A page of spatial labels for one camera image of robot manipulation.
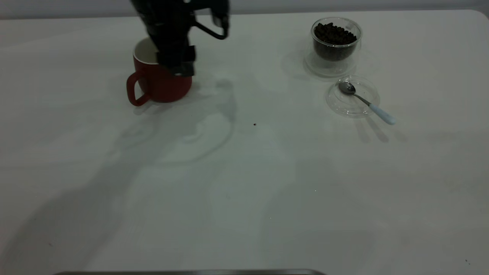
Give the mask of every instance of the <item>wall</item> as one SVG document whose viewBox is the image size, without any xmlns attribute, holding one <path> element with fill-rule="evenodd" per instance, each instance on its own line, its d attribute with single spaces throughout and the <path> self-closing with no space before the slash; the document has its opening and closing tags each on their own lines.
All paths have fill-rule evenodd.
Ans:
<svg viewBox="0 0 489 275">
<path fill-rule="evenodd" d="M 233 13 L 327 10 L 474 8 L 489 14 L 489 0 L 230 0 Z M 0 0 L 0 18 L 133 15 L 129 0 Z"/>
</svg>

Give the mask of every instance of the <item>red mug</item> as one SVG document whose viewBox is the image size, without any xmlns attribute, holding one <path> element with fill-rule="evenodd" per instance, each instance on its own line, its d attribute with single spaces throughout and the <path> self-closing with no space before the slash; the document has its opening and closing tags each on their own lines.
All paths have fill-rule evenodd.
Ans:
<svg viewBox="0 0 489 275">
<path fill-rule="evenodd" d="M 192 86 L 192 77 L 174 76 L 156 61 L 158 49 L 151 39 L 137 43 L 133 52 L 136 72 L 126 82 L 127 97 L 134 106 L 141 106 L 148 100 L 173 102 L 184 97 Z M 143 95 L 136 99 L 134 85 L 139 83 Z"/>
</svg>

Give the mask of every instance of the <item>metal spoon head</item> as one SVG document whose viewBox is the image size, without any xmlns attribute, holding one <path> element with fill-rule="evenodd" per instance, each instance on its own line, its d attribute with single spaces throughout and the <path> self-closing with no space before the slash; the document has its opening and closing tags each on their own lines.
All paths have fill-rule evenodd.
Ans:
<svg viewBox="0 0 489 275">
<path fill-rule="evenodd" d="M 338 87 L 339 90 L 345 94 L 354 95 L 356 92 L 355 86 L 353 86 L 350 82 L 341 82 Z"/>
</svg>

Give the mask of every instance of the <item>white spoon handle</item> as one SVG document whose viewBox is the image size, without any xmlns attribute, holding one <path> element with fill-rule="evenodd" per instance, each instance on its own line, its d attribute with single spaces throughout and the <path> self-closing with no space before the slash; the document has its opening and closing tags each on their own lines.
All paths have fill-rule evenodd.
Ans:
<svg viewBox="0 0 489 275">
<path fill-rule="evenodd" d="M 370 109 L 372 109 L 372 111 L 374 111 L 374 113 L 376 113 L 380 118 L 382 118 L 383 121 L 385 121 L 385 123 L 389 124 L 389 125 L 394 125 L 396 124 L 396 119 L 389 115 L 388 113 L 384 112 L 384 110 L 382 110 L 381 108 L 377 107 L 376 105 L 374 104 L 370 104 Z"/>
</svg>

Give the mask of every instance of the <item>mug handle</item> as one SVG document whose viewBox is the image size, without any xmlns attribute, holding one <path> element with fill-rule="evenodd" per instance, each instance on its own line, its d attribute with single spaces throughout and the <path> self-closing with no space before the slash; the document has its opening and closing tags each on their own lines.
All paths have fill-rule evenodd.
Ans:
<svg viewBox="0 0 489 275">
<path fill-rule="evenodd" d="M 129 99 L 129 102 L 136 107 L 143 105 L 150 99 L 150 96 L 147 93 L 144 93 L 140 98 L 136 100 L 136 95 L 134 93 L 134 86 L 136 85 L 136 81 L 138 81 L 138 79 L 143 77 L 144 75 L 144 71 L 137 70 L 129 76 L 126 82 L 127 97 Z"/>
</svg>

